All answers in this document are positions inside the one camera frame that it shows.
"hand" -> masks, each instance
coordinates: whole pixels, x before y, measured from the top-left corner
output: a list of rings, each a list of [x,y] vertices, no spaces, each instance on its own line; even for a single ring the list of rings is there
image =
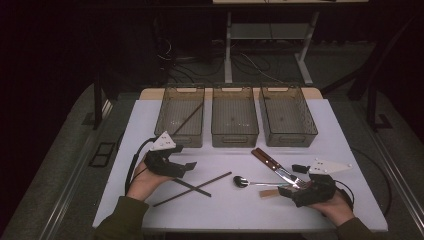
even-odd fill
[[[323,213],[337,227],[355,217],[343,195],[338,190],[332,199],[322,203],[311,204],[309,207]]]
[[[146,200],[160,184],[173,179],[172,177],[160,176],[152,173],[147,169],[144,161],[141,161],[135,168],[134,176],[136,177],[131,182],[127,197],[139,201]]]

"white table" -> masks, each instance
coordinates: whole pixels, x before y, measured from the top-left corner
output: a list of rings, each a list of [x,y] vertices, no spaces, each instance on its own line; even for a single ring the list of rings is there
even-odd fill
[[[318,128],[318,136],[309,148],[269,148],[265,145],[260,109],[256,110],[260,134],[256,147],[262,148],[291,170],[292,164],[310,165],[318,158],[352,164],[353,169],[332,174],[336,180],[347,184],[355,193],[354,212],[373,231],[387,231],[387,223],[362,175],[340,125],[324,99],[308,99],[310,111]],[[110,215],[118,197],[124,194],[124,182],[134,153],[146,139],[154,137],[154,128],[161,107],[160,100],[139,100],[135,103],[121,147],[106,185],[93,226]],[[261,199],[259,191],[267,187],[249,186],[244,189],[233,184],[233,177],[243,176],[250,181],[281,182],[281,179],[257,160],[250,148],[213,148],[211,136],[210,98],[205,100],[203,147],[185,148],[170,157],[172,162],[184,164],[197,162],[183,180],[200,185],[226,172],[232,175],[204,186],[209,198],[190,192],[158,207],[151,207],[143,222],[150,231],[204,231],[204,232],[317,232],[334,229],[333,225],[317,211],[295,204],[285,197]],[[308,180],[307,175],[297,174]],[[186,191],[187,188],[167,182],[161,185],[146,202],[150,205]]]

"person's left hand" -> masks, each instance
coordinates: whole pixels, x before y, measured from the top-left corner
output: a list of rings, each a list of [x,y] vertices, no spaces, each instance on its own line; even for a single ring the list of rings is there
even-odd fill
[[[152,173],[147,169],[144,161],[135,168],[134,176],[136,177],[132,180],[126,196],[139,201],[146,200],[160,184],[173,179],[172,177]]]

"dark green jacket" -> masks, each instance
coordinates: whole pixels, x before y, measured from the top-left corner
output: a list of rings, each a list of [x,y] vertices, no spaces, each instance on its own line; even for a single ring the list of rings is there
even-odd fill
[[[129,197],[120,197],[112,215],[97,227],[94,239],[143,239],[141,224],[149,205]],[[358,218],[337,228],[339,240],[384,239],[372,233]]]

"floor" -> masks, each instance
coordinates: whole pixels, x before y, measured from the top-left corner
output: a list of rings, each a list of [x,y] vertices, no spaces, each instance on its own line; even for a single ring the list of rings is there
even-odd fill
[[[208,63],[181,57],[169,72],[169,82],[222,82],[223,55],[217,43],[216,58]],[[301,82],[301,75],[293,58],[299,44],[293,42],[235,43],[233,52],[233,81]],[[306,64],[313,86],[322,89],[356,70],[369,56],[372,43],[328,43],[313,45]],[[424,169],[424,145],[414,135],[390,101],[378,95],[377,113],[384,114],[392,128],[373,132],[365,123],[366,98],[350,101],[346,93],[350,83],[324,95],[330,101],[335,115],[351,146],[361,170],[379,203],[389,226],[383,233],[388,239],[424,239],[422,227],[417,227],[413,207],[420,210],[424,203],[424,182],[420,171]],[[82,93],[74,104],[54,144],[47,154],[24,199],[10,221],[2,240],[6,239],[89,239],[105,184],[119,149],[120,137],[139,93],[121,93],[117,101],[106,102],[104,120],[97,130],[87,124],[92,118],[92,86]],[[112,146],[105,167],[90,167],[89,163],[99,146]],[[396,174],[388,174],[393,162],[407,185],[396,181]],[[405,191],[410,189],[412,195]],[[181,238],[175,234],[162,235],[162,239],[295,239],[298,236],[269,235],[190,235]],[[337,239],[334,233],[307,233],[308,240]]]

